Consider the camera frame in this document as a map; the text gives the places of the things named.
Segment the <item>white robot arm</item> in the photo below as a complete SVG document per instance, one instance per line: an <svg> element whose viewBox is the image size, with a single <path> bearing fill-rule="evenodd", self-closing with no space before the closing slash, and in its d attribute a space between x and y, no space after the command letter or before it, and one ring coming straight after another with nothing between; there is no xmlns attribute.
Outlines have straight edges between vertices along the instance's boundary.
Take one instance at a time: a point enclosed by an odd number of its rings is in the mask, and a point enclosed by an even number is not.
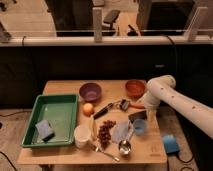
<svg viewBox="0 0 213 171"><path fill-rule="evenodd" d="M213 108L177 92L175 86L172 75L152 78L138 102L148 110L155 110L163 101L213 139Z"/></svg>

